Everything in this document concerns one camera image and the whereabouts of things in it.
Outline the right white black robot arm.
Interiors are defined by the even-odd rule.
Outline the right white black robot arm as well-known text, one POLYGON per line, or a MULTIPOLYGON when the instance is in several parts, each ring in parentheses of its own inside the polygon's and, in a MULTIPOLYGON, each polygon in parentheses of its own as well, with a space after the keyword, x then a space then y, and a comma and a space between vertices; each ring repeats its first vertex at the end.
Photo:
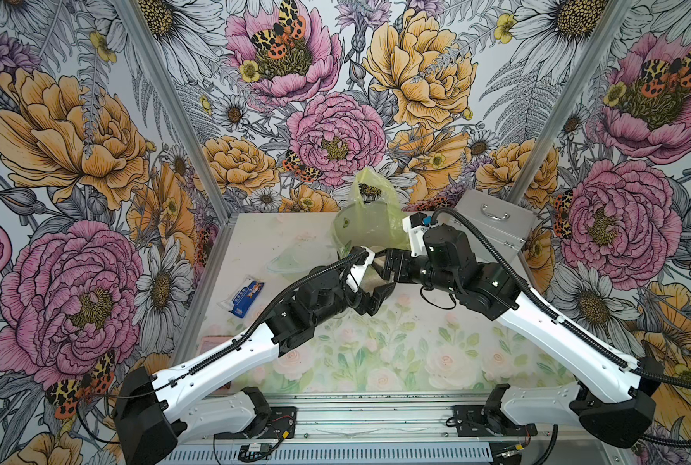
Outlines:
POLYGON ((464 232, 448 224, 418 225, 408 235, 409 249, 377 253, 384 280, 446 292, 459 306, 522 335, 576 378, 557 388, 498 385, 481 414, 488 430, 574 426, 620 449, 644 439, 659 384, 635 374, 635 358, 551 308, 505 261, 477 261, 464 232))

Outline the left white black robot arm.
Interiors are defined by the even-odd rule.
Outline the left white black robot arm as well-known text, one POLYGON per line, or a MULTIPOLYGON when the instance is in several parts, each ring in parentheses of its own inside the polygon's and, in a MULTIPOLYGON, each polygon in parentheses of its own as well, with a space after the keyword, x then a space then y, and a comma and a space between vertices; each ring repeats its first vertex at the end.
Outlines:
POLYGON ((241 334, 179 365, 155 373, 145 367, 129 372, 113 413, 126 463, 157 464, 192 435, 259 434, 271 409, 258 389, 233 395, 217 407, 217 417, 206 428, 194 410, 240 375, 306 344, 319 325, 345 310, 376 315, 395 286, 363 291, 364 274, 364 267, 347 261, 316 267, 272 298, 241 334))

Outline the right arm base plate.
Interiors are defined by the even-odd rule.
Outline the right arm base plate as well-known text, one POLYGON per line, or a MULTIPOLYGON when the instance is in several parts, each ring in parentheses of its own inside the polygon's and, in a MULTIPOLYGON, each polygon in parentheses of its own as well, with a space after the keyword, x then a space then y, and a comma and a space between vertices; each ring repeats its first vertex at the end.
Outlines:
POLYGON ((537 435, 534 424, 510 422, 500 410, 486 412, 479 404, 455 405, 445 425, 456 430, 459 437, 523 437, 537 435))

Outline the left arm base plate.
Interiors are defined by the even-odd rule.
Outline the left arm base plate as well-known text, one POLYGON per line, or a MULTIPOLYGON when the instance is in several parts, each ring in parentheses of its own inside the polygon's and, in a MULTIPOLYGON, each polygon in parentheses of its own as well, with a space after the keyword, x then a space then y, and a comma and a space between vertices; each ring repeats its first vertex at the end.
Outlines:
POLYGON ((248 439, 265 439, 277 440, 283 437, 283 433, 287 432, 287 439, 295 436, 296 424, 298 417, 298 408, 294 406, 279 406, 272 407, 271 414, 267 416, 266 420, 254 420, 252 426, 249 426, 242 432, 223 432, 215 434, 215 439, 218 440, 248 440, 248 439))

